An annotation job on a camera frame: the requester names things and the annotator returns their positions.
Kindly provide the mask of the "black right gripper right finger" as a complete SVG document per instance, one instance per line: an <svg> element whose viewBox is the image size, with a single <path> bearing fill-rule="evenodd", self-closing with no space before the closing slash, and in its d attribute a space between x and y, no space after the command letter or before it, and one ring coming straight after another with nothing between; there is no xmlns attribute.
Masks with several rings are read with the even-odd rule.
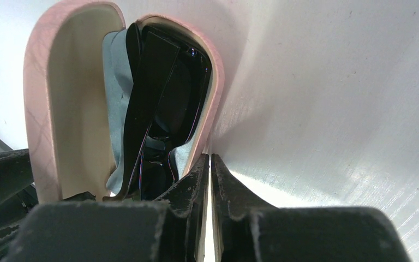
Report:
<svg viewBox="0 0 419 262"><path fill-rule="evenodd" d="M211 156L217 261L409 261L391 221L372 207L278 208Z"/></svg>

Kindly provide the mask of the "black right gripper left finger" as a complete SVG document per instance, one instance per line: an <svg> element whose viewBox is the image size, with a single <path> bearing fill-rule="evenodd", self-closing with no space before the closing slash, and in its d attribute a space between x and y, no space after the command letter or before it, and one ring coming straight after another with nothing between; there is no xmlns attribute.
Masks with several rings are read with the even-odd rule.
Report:
<svg viewBox="0 0 419 262"><path fill-rule="evenodd" d="M5 261L202 261L210 158L153 201L60 201L23 220Z"/></svg>

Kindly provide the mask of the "black sunglasses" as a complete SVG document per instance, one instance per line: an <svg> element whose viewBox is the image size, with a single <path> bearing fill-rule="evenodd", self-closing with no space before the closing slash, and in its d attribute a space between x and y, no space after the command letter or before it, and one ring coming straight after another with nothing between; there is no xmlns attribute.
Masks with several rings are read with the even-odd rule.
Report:
<svg viewBox="0 0 419 262"><path fill-rule="evenodd" d="M178 181L176 148L194 135L212 65L203 47L170 26L133 23L125 34L133 83L125 113L119 191L152 200Z"/></svg>

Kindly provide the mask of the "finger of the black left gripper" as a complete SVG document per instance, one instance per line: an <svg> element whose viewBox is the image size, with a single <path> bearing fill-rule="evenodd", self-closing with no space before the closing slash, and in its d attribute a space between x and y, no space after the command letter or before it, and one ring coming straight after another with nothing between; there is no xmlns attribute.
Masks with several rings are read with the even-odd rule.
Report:
<svg viewBox="0 0 419 262"><path fill-rule="evenodd" d="M28 149L0 152L0 204L32 182Z"/></svg>

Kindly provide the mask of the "light blue cloth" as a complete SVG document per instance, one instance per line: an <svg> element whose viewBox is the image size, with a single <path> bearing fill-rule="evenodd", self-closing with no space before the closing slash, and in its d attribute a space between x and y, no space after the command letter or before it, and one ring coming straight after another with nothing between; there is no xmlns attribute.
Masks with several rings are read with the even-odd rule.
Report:
<svg viewBox="0 0 419 262"><path fill-rule="evenodd" d="M121 171L125 163L122 146L123 128L125 126L125 113L131 97L131 85L133 83L125 47L126 31L127 29L111 32L105 36L103 41L105 93L113 156L116 163L116 168L107 181L107 188L114 195L119 191L123 176ZM140 198L138 194L134 194L131 198L134 197Z"/></svg>

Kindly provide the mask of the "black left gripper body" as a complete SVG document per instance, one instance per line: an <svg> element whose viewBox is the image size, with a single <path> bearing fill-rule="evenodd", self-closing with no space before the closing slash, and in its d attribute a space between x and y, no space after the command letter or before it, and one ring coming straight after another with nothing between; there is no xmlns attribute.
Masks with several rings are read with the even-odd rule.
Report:
<svg viewBox="0 0 419 262"><path fill-rule="evenodd" d="M30 185L0 204L0 261L70 261L69 255L58 254L41 245L27 248L27 254L17 254L15 240L22 222L35 207L46 203Z"/></svg>

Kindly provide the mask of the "pink glasses case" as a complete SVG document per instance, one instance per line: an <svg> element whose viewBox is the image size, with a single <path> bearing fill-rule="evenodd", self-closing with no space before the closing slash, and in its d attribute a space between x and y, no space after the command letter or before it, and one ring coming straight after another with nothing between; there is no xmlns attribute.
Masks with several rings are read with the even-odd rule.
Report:
<svg viewBox="0 0 419 262"><path fill-rule="evenodd" d="M209 90L196 133L175 153L179 181L205 147L224 86L222 59L206 36L180 20L150 14L133 23L175 28L196 40L211 61ZM26 132L35 188L47 203L83 192L95 200L113 201L107 181L116 163L103 41L107 34L129 27L111 1L60 1L43 13L32 30L23 69Z"/></svg>

